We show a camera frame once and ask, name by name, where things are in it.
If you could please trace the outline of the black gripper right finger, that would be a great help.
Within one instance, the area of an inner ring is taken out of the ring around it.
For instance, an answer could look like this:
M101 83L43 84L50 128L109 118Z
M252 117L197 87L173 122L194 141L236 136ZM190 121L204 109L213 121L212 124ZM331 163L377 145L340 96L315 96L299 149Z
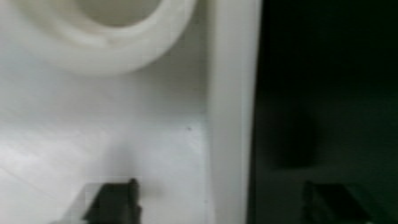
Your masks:
M341 184L308 182L302 200L302 224L366 224L372 221L370 213Z

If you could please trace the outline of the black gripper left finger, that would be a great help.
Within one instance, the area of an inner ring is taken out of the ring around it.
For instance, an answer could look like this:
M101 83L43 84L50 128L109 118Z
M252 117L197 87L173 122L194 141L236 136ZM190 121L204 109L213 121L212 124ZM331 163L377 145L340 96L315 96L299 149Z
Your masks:
M141 224L141 185L135 179L107 183L84 214L87 224Z

